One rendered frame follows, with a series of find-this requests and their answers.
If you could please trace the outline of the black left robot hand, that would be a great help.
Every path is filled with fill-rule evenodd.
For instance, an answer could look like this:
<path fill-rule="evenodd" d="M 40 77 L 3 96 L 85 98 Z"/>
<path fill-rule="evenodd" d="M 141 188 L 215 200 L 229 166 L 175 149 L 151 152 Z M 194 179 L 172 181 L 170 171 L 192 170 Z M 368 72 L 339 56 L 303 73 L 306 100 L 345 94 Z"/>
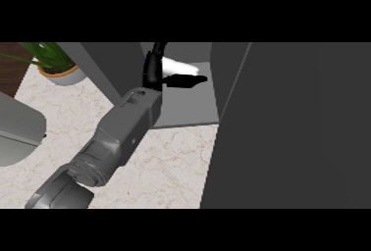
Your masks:
<path fill-rule="evenodd" d="M 166 46 L 167 42 L 155 42 L 153 50 L 147 53 L 142 86 L 158 91 L 163 90 L 163 84 L 175 88 L 194 88 L 200 83 L 207 82 L 207 76 L 178 73 L 164 75 Z"/>

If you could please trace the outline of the white water bottle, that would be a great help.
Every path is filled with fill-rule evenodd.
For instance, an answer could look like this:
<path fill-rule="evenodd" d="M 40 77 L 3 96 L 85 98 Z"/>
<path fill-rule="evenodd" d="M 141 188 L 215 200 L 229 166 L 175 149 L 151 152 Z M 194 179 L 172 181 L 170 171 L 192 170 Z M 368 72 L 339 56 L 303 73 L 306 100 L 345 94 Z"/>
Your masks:
<path fill-rule="evenodd" d="M 169 75 L 198 75 L 198 67 L 164 57 L 163 76 Z"/>

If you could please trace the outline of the grey cabinet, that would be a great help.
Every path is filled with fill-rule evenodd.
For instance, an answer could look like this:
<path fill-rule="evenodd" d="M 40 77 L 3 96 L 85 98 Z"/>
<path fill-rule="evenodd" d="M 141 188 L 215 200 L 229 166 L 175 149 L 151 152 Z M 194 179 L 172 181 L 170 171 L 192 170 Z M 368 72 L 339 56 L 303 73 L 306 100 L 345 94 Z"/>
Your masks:
<path fill-rule="evenodd" d="M 151 42 L 62 42 L 77 63 L 111 102 L 141 85 L 145 54 Z M 215 125 L 240 78 L 252 44 L 249 42 L 172 42 L 164 56 L 198 67 L 207 82 L 192 88 L 164 89 L 157 128 Z"/>

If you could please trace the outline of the dark grey cabinet door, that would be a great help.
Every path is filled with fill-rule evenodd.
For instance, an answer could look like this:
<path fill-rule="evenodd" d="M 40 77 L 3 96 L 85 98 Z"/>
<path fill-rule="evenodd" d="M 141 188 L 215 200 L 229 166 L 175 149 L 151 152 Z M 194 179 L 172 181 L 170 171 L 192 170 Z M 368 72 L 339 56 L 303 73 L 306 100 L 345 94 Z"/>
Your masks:
<path fill-rule="evenodd" d="M 253 44 L 201 205 L 371 208 L 371 43 Z"/>

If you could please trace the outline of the grey plant pot orange rim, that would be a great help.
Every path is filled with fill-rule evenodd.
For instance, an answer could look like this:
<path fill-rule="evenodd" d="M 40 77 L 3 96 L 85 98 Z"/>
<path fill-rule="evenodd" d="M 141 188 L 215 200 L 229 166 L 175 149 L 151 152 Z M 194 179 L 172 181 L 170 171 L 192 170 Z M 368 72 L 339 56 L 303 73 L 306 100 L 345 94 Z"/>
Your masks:
<path fill-rule="evenodd" d="M 43 68 L 37 68 L 40 74 L 48 78 L 48 80 L 61 86 L 70 86 L 77 84 L 86 79 L 86 74 L 79 66 L 74 66 L 67 72 L 61 74 L 49 74 Z"/>

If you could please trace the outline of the green leafy plant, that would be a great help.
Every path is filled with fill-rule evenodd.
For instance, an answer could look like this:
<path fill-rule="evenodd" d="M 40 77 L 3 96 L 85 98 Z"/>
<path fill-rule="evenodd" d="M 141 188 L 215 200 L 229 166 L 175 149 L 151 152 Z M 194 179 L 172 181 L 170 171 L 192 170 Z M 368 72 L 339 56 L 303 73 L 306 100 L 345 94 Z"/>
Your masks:
<path fill-rule="evenodd" d="M 0 53 L 0 56 L 34 64 L 46 69 L 59 69 L 64 72 L 73 68 L 71 58 L 55 42 L 21 42 L 20 45 L 33 54 L 34 60 L 6 53 Z"/>

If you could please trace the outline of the grey rounded appliance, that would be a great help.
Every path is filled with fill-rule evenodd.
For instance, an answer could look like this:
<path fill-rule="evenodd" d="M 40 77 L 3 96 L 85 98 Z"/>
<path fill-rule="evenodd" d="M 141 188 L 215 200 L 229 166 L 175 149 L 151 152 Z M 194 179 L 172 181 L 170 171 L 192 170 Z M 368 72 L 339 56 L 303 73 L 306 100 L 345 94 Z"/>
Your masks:
<path fill-rule="evenodd" d="M 0 91 L 0 167 L 15 165 L 33 154 L 45 133 L 43 113 Z"/>

